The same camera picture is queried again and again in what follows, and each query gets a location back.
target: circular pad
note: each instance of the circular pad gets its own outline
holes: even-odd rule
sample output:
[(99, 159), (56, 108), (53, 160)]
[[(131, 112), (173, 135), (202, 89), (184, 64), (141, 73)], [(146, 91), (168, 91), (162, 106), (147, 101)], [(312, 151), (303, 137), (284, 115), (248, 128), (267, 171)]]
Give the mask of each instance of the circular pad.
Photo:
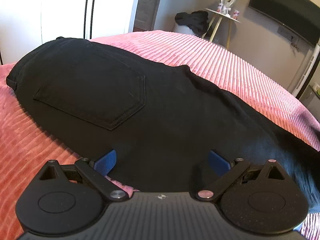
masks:
[(82, 230), (91, 225), (102, 210), (102, 198), (95, 190), (60, 179), (39, 181), (37, 187), (26, 190), (16, 204), (16, 214), (24, 228), (49, 236)]
[(296, 185), (278, 179), (235, 186), (222, 196), (220, 206), (234, 225), (265, 235), (293, 230), (308, 213), (308, 203)]
[(39, 207), (48, 213), (63, 213), (76, 204), (76, 198), (66, 192), (51, 192), (39, 200)]

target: gold table leg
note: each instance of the gold table leg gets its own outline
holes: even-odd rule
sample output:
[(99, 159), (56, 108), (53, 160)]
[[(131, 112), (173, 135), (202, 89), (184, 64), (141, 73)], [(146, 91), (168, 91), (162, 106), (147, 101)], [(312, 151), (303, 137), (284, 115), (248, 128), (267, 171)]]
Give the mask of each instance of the gold table leg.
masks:
[(229, 49), (229, 45), (230, 45), (231, 26), (232, 26), (232, 22), (231, 22), (231, 20), (229, 20), (229, 31), (228, 31), (228, 39), (227, 39), (227, 49)]
[(221, 21), (222, 21), (222, 16), (220, 16), (220, 18), (219, 18), (219, 20), (218, 20), (218, 22), (217, 22), (217, 24), (216, 24), (216, 26), (215, 26), (215, 28), (214, 28), (214, 30), (213, 30), (213, 33), (212, 33), (212, 35), (211, 35), (211, 37), (210, 37), (210, 42), (213, 41), (213, 38), (214, 38), (214, 36), (215, 36), (216, 33), (217, 33), (217, 30), (218, 30), (218, 28), (219, 28), (219, 25), (220, 25)]
[(213, 24), (213, 22), (214, 22), (214, 19), (216, 18), (216, 14), (212, 17), (212, 20), (211, 20), (211, 22), (209, 23), (209, 27), (208, 27), (208, 30), (210, 29), (210, 27), (211, 27), (211, 25)]

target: ribbed surface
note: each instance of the ribbed surface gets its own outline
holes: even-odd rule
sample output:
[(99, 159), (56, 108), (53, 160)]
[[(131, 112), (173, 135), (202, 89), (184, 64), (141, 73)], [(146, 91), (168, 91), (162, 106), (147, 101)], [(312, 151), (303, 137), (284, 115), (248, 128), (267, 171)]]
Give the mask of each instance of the ribbed surface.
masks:
[[(139, 32), (93, 41), (131, 51), (170, 66), (188, 65), (191, 71), (228, 90), (271, 121), (320, 150), (310, 128), (320, 124), (290, 93), (256, 68), (227, 50), (200, 38), (162, 31)], [(22, 233), (14, 207), (20, 194), (48, 159), (70, 164), (77, 155), (52, 135), (43, 132), (23, 112), (5, 78), (13, 67), (0, 66), (0, 239)], [(320, 239), (319, 214), (309, 215), (302, 232)]]
[(43, 238), (26, 234), (19, 240), (302, 240), (298, 232), (257, 236), (233, 227), (215, 205), (189, 193), (137, 193), (108, 206), (101, 219), (78, 234)]

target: bed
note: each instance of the bed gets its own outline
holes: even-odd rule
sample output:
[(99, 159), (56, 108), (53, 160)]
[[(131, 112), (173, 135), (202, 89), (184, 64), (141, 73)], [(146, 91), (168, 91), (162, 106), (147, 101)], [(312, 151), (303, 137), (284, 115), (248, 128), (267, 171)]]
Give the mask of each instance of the bed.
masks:
[[(228, 90), (275, 124), (316, 150), (314, 130), (320, 124), (288, 91), (249, 63), (216, 44), (195, 36), (163, 31), (136, 32), (92, 41), (119, 47), (169, 66), (188, 65), (193, 73)], [(14, 240), (22, 233), (15, 204), (47, 160), (72, 164), (79, 156), (41, 129), (19, 105), (5, 78), (14, 64), (0, 66), (0, 239)], [(123, 186), (129, 194), (133, 188)], [(320, 214), (309, 214), (301, 233), (320, 239)]]

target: doorway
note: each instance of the doorway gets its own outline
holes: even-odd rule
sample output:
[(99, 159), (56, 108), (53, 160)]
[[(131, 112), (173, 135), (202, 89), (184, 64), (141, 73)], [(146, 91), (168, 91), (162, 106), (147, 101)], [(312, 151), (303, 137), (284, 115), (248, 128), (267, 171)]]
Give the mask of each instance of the doorway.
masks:
[(160, 0), (138, 0), (133, 31), (151, 31), (154, 28)]

